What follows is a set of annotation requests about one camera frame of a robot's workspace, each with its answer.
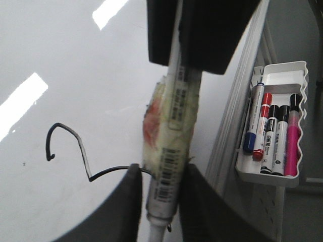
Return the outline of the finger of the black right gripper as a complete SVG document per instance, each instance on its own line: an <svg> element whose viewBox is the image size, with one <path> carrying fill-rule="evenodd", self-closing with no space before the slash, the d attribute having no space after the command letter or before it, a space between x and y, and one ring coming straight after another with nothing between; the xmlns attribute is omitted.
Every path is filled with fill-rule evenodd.
<svg viewBox="0 0 323 242"><path fill-rule="evenodd" d="M167 66L177 1L147 1L149 61ZM184 1L180 44L184 66L223 75L259 1Z"/></svg>

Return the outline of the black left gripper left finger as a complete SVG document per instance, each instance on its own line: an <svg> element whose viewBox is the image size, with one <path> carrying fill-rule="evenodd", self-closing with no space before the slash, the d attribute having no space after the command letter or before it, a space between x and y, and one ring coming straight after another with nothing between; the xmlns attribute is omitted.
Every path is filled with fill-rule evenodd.
<svg viewBox="0 0 323 242"><path fill-rule="evenodd" d="M132 164L109 197L56 241L137 241L142 190L140 167Z"/></svg>

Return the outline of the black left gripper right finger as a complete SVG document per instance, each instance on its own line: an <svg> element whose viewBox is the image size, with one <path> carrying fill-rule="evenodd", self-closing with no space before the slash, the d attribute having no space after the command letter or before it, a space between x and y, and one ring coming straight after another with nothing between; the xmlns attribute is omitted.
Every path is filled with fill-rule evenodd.
<svg viewBox="0 0 323 242"><path fill-rule="evenodd" d="M213 190L195 164L187 164L179 196L183 241L272 241Z"/></svg>

